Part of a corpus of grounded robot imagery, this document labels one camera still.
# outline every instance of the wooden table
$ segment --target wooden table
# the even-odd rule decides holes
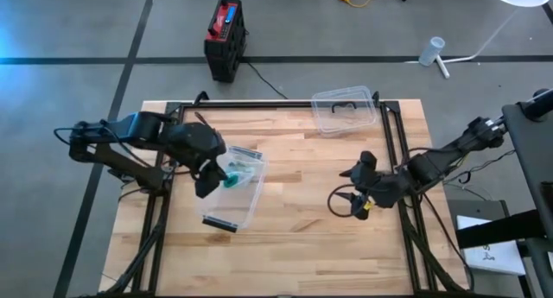
[[[421,102],[399,102],[410,147],[429,146]],[[142,110],[163,113],[165,106],[164,101],[146,101]],[[378,158],[378,170],[390,170],[380,117],[371,127],[328,139],[319,136],[306,108],[198,111],[227,146],[262,152],[268,174],[250,226],[238,233],[203,225],[195,211],[194,184],[189,176],[176,177],[157,295],[412,294],[397,207],[374,208],[367,221],[360,221],[337,218],[326,206],[328,194],[349,182],[338,173],[355,164],[362,150]],[[195,120],[193,110],[187,110],[185,119]],[[137,153],[152,163],[156,157]],[[428,196],[454,238],[442,186]],[[108,277],[118,278],[137,253],[146,202],[140,193],[120,202],[100,290],[109,288],[113,280]],[[422,209],[431,250],[466,287],[461,261],[426,203]]]

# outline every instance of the teal object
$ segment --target teal object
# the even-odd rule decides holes
[[[234,187],[238,183],[238,174],[232,172],[227,173],[226,176],[228,177],[226,181],[223,181],[224,187]]]

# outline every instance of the battery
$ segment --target battery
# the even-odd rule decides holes
[[[240,0],[219,0],[207,29],[204,54],[214,80],[233,82],[245,50]]]

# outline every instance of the concrete floor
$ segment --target concrete floor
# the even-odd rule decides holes
[[[139,57],[202,56],[203,37],[217,0],[155,0]],[[416,57],[433,35],[445,55],[473,53],[514,10],[497,0],[378,0],[362,10],[337,0],[242,0],[250,31],[248,56],[378,55]],[[0,0],[3,58],[126,57],[145,0]],[[521,9],[486,55],[551,55],[553,26],[542,8]],[[435,67],[402,63],[256,64],[290,98],[364,85],[383,98],[421,98],[434,145],[465,129],[474,117],[497,117],[504,104],[553,84],[551,62],[464,63]],[[107,117],[121,65],[1,65],[0,295],[49,297],[65,256],[92,165],[73,162],[55,127]],[[132,68],[119,116],[146,99],[277,98],[246,66],[235,82],[213,82],[206,65]],[[469,168],[511,148],[470,155]],[[474,175],[472,184],[511,213],[533,207],[516,157]],[[73,275],[70,296],[94,293],[104,265],[119,183],[105,172]],[[450,199],[473,200],[454,188]],[[516,279],[476,272],[479,293],[512,295]]]

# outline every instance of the transparent lid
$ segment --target transparent lid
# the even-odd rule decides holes
[[[229,147],[217,163],[229,178],[206,198],[198,199],[198,212],[210,222],[243,229],[253,217],[267,163],[263,154],[240,147]]]
[[[323,135],[340,134],[377,120],[371,92],[366,86],[320,92],[311,99],[313,114]]]

